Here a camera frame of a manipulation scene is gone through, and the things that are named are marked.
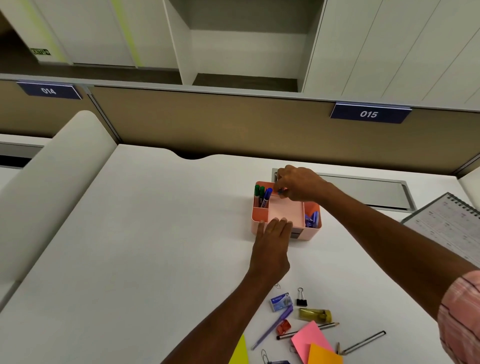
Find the green exit sign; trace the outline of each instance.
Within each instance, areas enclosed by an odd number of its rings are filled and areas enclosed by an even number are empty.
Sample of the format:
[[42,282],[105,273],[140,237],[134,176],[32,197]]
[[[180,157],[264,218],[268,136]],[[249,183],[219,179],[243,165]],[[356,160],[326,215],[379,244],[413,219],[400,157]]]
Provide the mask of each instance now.
[[30,48],[33,52],[33,54],[36,54],[38,56],[51,56],[50,52],[48,49],[41,49],[41,48]]

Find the sticky note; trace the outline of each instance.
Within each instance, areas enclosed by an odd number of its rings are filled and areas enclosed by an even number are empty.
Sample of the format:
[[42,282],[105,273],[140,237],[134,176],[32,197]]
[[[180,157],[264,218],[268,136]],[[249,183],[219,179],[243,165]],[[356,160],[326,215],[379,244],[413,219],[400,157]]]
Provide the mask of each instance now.
[[332,346],[326,339],[325,335],[320,331],[315,321],[309,322],[299,332],[292,337],[292,343],[297,349],[297,352],[303,362],[308,364],[308,354],[310,352],[310,345],[315,344],[334,352]]
[[318,345],[310,345],[308,364],[343,364],[343,358]]
[[245,336],[241,336],[232,358],[228,364],[248,364],[247,343],[245,342]]

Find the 014 sign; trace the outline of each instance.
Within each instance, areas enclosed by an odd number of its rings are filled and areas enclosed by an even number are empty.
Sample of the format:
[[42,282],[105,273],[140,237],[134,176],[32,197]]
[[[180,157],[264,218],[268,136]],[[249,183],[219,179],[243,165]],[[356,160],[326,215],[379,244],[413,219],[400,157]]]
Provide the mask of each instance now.
[[41,84],[36,82],[17,82],[17,84],[30,96],[45,96],[58,98],[71,98],[81,100],[75,86],[68,84]]
[[337,102],[330,118],[400,124],[411,111],[405,106]]

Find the person's left arm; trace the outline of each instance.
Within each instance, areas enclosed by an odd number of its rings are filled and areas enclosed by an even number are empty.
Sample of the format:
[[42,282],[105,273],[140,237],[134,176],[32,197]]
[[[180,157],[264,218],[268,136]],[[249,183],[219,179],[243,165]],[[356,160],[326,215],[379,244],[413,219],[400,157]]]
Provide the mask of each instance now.
[[293,224],[273,219],[258,225],[250,268],[237,289],[207,316],[161,364],[228,364],[261,303],[290,269],[288,240]]

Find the shirt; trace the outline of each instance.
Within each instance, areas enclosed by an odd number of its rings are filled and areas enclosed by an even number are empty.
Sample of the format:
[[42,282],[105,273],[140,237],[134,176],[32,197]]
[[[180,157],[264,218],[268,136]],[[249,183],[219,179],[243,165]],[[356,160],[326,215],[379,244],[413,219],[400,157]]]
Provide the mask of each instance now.
[[454,363],[480,364],[480,270],[449,287],[437,322],[442,346]]

